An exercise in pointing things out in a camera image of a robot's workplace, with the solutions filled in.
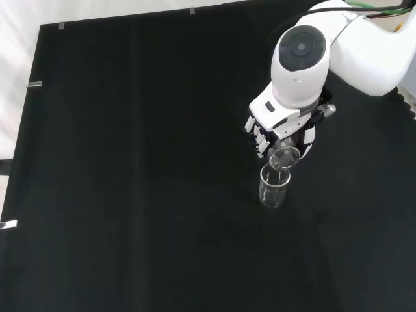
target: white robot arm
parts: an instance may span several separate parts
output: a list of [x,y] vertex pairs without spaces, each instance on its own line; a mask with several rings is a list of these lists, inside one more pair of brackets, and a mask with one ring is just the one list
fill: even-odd
[[315,124],[336,108],[324,83],[328,70],[370,95],[394,89],[416,52],[416,10],[393,34],[365,16],[347,11],[342,0],[314,6],[346,8],[302,17],[280,38],[273,54],[272,82],[250,103],[245,130],[253,135],[259,157],[277,140],[296,136],[304,157],[315,139]]

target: empty glass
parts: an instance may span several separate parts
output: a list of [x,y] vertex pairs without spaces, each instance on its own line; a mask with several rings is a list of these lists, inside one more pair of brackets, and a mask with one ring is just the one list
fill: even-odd
[[260,171],[260,202],[267,207],[279,207],[285,200],[287,185],[291,180],[288,169],[276,170],[270,163]]
[[300,151],[295,147],[291,137],[283,141],[277,140],[267,152],[270,165],[277,169],[289,169],[300,159]]

